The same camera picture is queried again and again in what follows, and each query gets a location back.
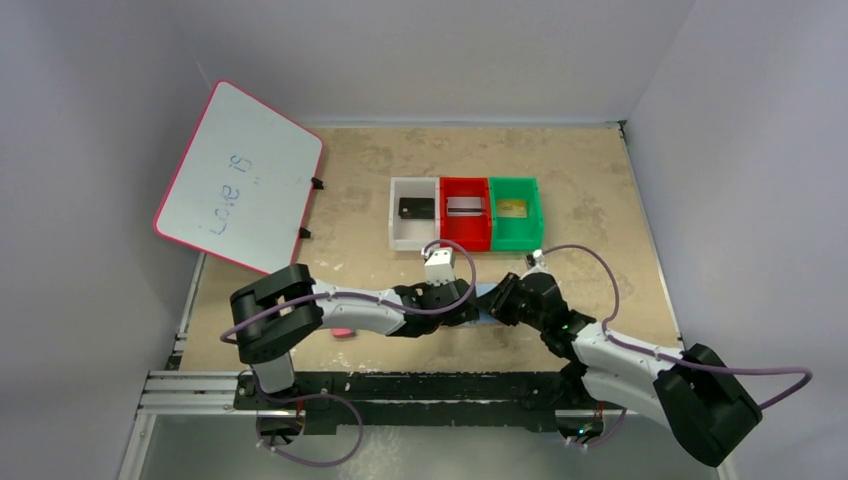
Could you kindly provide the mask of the brown leather card holder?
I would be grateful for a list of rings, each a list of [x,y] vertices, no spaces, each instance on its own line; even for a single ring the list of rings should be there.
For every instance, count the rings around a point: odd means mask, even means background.
[[[477,283],[475,292],[478,297],[483,296],[496,287],[495,283]],[[490,315],[480,311],[476,320],[471,320],[461,324],[461,327],[503,327],[504,324],[494,319]]]

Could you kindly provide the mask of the white plastic bin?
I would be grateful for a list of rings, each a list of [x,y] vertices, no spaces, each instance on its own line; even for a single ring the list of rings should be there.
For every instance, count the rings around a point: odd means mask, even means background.
[[[429,197],[436,202],[434,220],[404,220],[398,216],[401,197]],[[389,247],[394,251],[420,250],[439,237],[439,179],[437,177],[392,177],[388,216]]]

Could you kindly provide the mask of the green plastic bin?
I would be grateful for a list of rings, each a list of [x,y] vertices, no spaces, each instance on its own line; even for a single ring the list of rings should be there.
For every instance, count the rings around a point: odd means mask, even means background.
[[[492,209],[492,251],[532,251],[544,240],[545,220],[537,180],[532,177],[489,177]],[[527,202],[526,218],[498,218],[497,199],[522,199]]]

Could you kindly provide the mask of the red plastic bin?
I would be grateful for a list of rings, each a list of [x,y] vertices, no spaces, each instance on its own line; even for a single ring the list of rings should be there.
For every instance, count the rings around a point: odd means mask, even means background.
[[[484,177],[441,177],[440,237],[460,244],[468,251],[489,251],[492,237],[492,212],[488,179]],[[482,216],[447,217],[447,197],[469,196],[483,199]]]

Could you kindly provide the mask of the pink eraser block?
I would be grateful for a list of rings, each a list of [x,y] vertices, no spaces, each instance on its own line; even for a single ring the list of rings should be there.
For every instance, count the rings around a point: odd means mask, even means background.
[[[335,339],[343,340],[343,339],[354,338],[357,335],[357,333],[353,329],[337,328],[337,329],[331,330],[331,335]]]

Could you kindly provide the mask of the pink framed whiteboard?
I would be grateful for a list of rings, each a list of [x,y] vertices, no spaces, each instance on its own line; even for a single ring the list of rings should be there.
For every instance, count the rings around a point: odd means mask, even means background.
[[[153,220],[160,236],[261,273],[290,264],[323,141],[233,83],[215,84]]]

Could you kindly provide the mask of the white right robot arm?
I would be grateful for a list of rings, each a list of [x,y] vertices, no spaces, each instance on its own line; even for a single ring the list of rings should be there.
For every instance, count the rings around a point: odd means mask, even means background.
[[[576,407],[592,400],[635,411],[668,428],[678,444],[704,465],[717,467],[762,421],[761,408],[721,358],[696,344],[674,350],[614,337],[594,318],[568,306],[552,275],[507,275],[475,306],[506,325],[539,332],[567,360],[564,399]]]

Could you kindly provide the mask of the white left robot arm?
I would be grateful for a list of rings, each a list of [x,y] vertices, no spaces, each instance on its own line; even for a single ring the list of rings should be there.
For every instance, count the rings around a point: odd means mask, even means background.
[[[418,338],[478,319],[476,299],[474,284],[463,279],[362,290],[315,279],[306,265],[292,264],[231,295],[234,326],[220,340],[235,345],[240,361],[252,368],[260,397],[284,409],[298,395],[290,351],[314,331]]]

